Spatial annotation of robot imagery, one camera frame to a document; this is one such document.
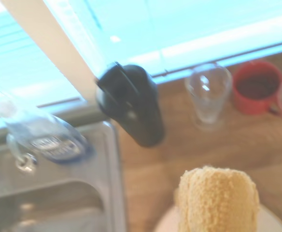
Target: breaded food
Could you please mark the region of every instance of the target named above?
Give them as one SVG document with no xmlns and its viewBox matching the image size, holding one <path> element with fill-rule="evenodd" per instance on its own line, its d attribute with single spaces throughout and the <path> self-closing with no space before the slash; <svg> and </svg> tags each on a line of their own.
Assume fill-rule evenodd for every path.
<svg viewBox="0 0 282 232">
<path fill-rule="evenodd" d="M 259 196 L 241 171 L 213 167 L 186 171 L 176 197 L 179 232 L 256 232 Z"/>
</svg>

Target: window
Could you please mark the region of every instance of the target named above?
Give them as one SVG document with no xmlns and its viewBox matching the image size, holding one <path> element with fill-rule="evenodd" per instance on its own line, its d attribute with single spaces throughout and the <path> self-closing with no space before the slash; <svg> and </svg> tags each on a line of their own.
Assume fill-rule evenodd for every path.
<svg viewBox="0 0 282 232">
<path fill-rule="evenodd" d="M 0 3 L 0 92 L 44 105 L 79 98 L 79 92 Z"/>
<path fill-rule="evenodd" d="M 282 43 L 282 0 L 45 2 L 76 14 L 109 60 L 153 75 Z"/>
<path fill-rule="evenodd" d="M 282 0 L 1 2 L 0 89 L 37 105 L 95 99 L 115 60 L 159 76 L 282 44 Z"/>
</svg>

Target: window frame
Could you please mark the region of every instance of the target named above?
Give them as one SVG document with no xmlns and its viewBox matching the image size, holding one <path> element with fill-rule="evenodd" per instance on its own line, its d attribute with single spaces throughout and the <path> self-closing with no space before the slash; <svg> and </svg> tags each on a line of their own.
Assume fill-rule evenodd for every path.
<svg viewBox="0 0 282 232">
<path fill-rule="evenodd" d="M 94 73 L 45 2 L 43 0 L 0 1 L 87 103 L 97 104 Z"/>
</svg>

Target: black soap dispenser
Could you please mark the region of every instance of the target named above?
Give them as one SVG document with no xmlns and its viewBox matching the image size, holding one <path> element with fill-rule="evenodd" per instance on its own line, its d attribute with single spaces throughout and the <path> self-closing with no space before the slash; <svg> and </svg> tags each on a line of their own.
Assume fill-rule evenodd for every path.
<svg viewBox="0 0 282 232">
<path fill-rule="evenodd" d="M 163 139 L 157 86 L 142 67 L 115 63 L 97 85 L 102 112 L 117 121 L 139 145 L 154 146 Z"/>
</svg>

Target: coffee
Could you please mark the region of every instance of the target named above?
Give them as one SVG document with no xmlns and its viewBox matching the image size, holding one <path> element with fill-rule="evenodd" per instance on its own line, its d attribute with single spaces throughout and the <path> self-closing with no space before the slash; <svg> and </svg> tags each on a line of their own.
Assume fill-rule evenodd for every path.
<svg viewBox="0 0 282 232">
<path fill-rule="evenodd" d="M 279 80 L 273 73 L 252 75 L 239 80 L 238 92 L 249 99 L 261 100 L 274 94 L 279 87 Z"/>
</svg>

